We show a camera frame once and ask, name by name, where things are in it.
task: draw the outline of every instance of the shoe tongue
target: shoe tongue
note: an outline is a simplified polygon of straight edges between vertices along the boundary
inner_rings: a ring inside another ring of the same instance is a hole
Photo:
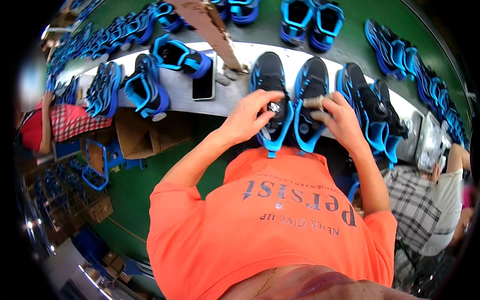
[[[314,98],[326,94],[325,82],[322,79],[316,76],[310,76],[307,79],[310,80],[310,82],[308,82],[308,85],[303,88],[303,99]]]
[[[260,88],[264,91],[284,91],[285,85],[282,82],[282,79],[276,74],[266,74],[260,78],[262,83]]]

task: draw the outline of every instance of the green floor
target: green floor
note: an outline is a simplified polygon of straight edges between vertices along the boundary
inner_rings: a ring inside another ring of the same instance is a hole
[[[115,17],[126,15],[129,12],[139,12],[150,1],[106,0],[91,13],[83,25],[93,21],[94,30],[101,27],[106,28]],[[430,65],[443,80],[447,81],[451,99],[455,102],[462,118],[467,120],[467,99],[449,60],[423,23],[400,0],[338,0],[338,2],[344,11],[346,20],[332,49],[323,54],[313,52],[308,46],[295,49],[342,64],[355,62],[367,76],[384,78],[378,67],[374,51],[363,31],[366,19],[377,20],[417,46],[423,61]],[[278,36],[281,20],[280,3],[281,0],[263,0],[260,3],[258,19],[247,27],[239,28],[232,22],[227,22],[232,39],[239,42],[289,47]],[[162,34],[163,30],[160,24],[156,23],[152,38],[147,45]],[[171,34],[171,37],[183,42],[203,41],[196,32],[186,28]],[[129,53],[146,48],[149,47],[134,45]],[[399,82],[388,79],[387,81],[393,91],[426,113],[427,109],[419,100],[415,82]],[[98,224],[95,230],[113,250],[137,260],[148,259],[144,240],[149,231],[148,209],[151,191],[170,167],[222,122],[222,118],[218,117],[202,116],[199,118],[202,120],[199,123],[201,126],[194,126],[194,128],[201,129],[194,132],[194,141],[182,143],[164,153],[148,158],[146,160],[147,170],[131,169],[111,174],[111,184],[108,188],[114,207],[111,219],[119,225],[107,219]],[[208,168],[198,184],[202,197],[221,185],[226,165],[225,159],[220,158]],[[160,294],[156,284],[151,280],[134,277],[133,281]]]

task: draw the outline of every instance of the cardboard box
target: cardboard box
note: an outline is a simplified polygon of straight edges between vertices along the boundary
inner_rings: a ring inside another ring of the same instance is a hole
[[[101,223],[113,213],[113,206],[110,196],[106,195],[102,200],[86,210],[86,214],[93,222]]]
[[[153,122],[133,108],[118,108],[114,119],[125,159],[147,158],[192,138],[185,112],[168,111],[163,120]]]

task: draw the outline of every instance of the plaid shirt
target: plaid shirt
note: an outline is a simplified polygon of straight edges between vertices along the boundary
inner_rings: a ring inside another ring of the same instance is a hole
[[[384,176],[392,213],[397,219],[397,240],[420,252],[432,234],[449,234],[455,227],[435,231],[441,211],[432,200],[436,184],[411,166],[397,166]]]

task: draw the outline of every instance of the person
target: person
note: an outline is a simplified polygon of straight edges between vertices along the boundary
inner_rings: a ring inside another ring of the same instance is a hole
[[[358,170],[364,218],[335,186],[319,154],[283,146],[238,155],[201,201],[208,166],[275,115],[283,92],[257,90],[176,163],[153,190],[147,251],[167,299],[415,299],[391,289],[396,220],[355,112],[340,93],[325,123]]]
[[[385,174],[392,213],[398,222],[397,240],[422,256],[437,255],[463,240],[474,212],[474,207],[462,209],[464,169],[471,170],[470,154],[453,144],[444,174],[438,165],[431,174],[414,166],[396,166]]]
[[[50,107],[54,94],[46,91],[38,106],[27,113],[14,108],[16,136],[26,149],[48,154],[52,140],[65,142],[81,133],[108,127],[112,119],[92,118],[84,108],[70,104]]]

